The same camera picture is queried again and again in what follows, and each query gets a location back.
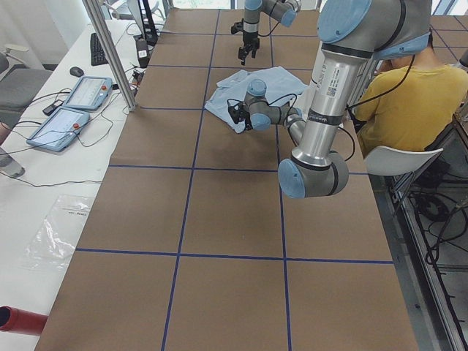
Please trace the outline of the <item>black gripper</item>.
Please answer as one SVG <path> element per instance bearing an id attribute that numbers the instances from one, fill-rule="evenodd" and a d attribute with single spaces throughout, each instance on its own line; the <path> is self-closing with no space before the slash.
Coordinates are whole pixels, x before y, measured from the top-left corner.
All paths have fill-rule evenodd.
<path id="1" fill-rule="evenodd" d="M 246 64 L 246 57 L 251 54 L 253 59 L 256 58 L 256 52 L 260 48 L 260 40 L 258 32 L 243 32 L 243 45 L 238 49 L 238 58 L 241 65 Z"/>
<path id="2" fill-rule="evenodd" d="M 244 122 L 245 131 L 249 131 L 253 129 L 252 122 L 250 119 L 250 113 L 244 106 L 239 108 L 239 121 Z"/>

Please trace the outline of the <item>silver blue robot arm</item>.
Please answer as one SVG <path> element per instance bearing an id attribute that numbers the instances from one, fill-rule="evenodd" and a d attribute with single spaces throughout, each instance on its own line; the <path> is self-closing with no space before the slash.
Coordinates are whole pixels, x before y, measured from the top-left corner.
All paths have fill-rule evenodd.
<path id="1" fill-rule="evenodd" d="M 267 86 L 258 79 L 248 85 L 243 101 L 229 106 L 233 122 L 244 122 L 246 129 L 287 128 L 296 147 L 278 167 L 283 193 L 305 198 L 343 190 L 348 167 L 331 146 L 359 69 L 371 59 L 421 52 L 428 43 L 430 16 L 430 1 L 327 1 L 317 24 L 324 62 L 307 118 L 294 108 L 269 105 Z"/>
<path id="2" fill-rule="evenodd" d="M 266 14 L 283 26 L 290 27 L 301 10 L 301 1 L 296 0 L 248 0 L 244 3 L 244 17 L 235 22 L 231 34 L 242 33 L 243 45 L 238 49 L 238 59 L 245 65 L 248 56 L 256 57 L 260 48 L 260 15 Z"/>

